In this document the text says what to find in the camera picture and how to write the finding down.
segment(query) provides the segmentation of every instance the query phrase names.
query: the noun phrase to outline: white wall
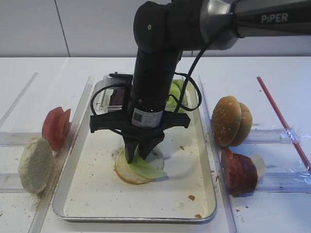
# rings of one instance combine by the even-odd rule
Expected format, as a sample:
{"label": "white wall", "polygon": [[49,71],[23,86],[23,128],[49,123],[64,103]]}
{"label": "white wall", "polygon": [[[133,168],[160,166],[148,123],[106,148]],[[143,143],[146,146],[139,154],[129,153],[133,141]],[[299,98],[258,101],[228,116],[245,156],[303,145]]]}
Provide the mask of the white wall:
{"label": "white wall", "polygon": [[54,0],[0,1],[0,56],[68,56]]}
{"label": "white wall", "polygon": [[[71,56],[135,56],[133,19],[145,1],[2,0],[0,56],[68,56],[65,38]],[[205,53],[205,56],[275,55],[311,55],[311,36],[245,38],[230,50]]]}

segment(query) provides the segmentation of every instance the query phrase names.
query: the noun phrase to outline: ham slice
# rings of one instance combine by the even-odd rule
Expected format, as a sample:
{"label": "ham slice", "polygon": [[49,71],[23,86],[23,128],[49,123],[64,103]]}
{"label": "ham slice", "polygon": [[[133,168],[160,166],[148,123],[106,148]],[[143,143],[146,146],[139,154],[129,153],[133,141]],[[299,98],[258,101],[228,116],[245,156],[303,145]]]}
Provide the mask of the ham slice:
{"label": "ham slice", "polygon": [[257,168],[252,160],[242,154],[223,149],[221,162],[225,174],[225,184],[230,194],[254,192],[259,180]]}

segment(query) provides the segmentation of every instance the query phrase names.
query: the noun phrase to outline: stain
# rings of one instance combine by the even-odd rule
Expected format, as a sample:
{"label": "stain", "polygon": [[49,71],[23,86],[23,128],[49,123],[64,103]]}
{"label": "stain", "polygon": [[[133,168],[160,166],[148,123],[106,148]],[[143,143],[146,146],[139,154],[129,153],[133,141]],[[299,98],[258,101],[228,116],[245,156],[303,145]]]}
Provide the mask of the stain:
{"label": "stain", "polygon": [[195,196],[194,196],[194,195],[189,195],[188,198],[189,198],[191,201],[194,201],[194,200],[195,200]]}
{"label": "stain", "polygon": [[185,207],[185,204],[183,202],[180,202],[179,203],[179,209],[183,210]]}
{"label": "stain", "polygon": [[6,183],[8,181],[8,179],[10,178],[10,175],[6,175],[3,179],[3,183]]}

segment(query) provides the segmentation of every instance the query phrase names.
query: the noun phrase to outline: red tomato slice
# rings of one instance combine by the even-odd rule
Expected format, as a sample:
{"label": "red tomato slice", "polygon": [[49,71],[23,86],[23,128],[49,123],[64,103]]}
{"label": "red tomato slice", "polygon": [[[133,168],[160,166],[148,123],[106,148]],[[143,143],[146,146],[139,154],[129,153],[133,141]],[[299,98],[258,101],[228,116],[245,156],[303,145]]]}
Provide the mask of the red tomato slice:
{"label": "red tomato slice", "polygon": [[62,107],[52,109],[42,127],[42,137],[45,138],[53,151],[59,151],[69,131],[69,118],[71,110],[64,112]]}
{"label": "red tomato slice", "polygon": [[57,130],[55,133],[55,140],[58,144],[59,150],[62,148],[65,138],[69,132],[70,113],[71,109],[66,110],[58,121]]}

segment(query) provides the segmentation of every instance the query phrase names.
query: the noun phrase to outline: top bun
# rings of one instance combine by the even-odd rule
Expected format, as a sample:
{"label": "top bun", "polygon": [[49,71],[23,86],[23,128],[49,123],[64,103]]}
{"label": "top bun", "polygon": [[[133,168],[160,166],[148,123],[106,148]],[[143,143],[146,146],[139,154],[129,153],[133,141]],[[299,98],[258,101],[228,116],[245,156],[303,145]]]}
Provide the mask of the top bun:
{"label": "top bun", "polygon": [[240,128],[233,141],[229,143],[230,147],[237,147],[242,144],[242,142],[247,138],[253,125],[253,117],[249,109],[243,103],[240,103],[240,108],[242,112]]}
{"label": "top bun", "polygon": [[217,143],[226,147],[236,137],[240,128],[242,111],[233,96],[221,98],[212,114],[212,126]]}

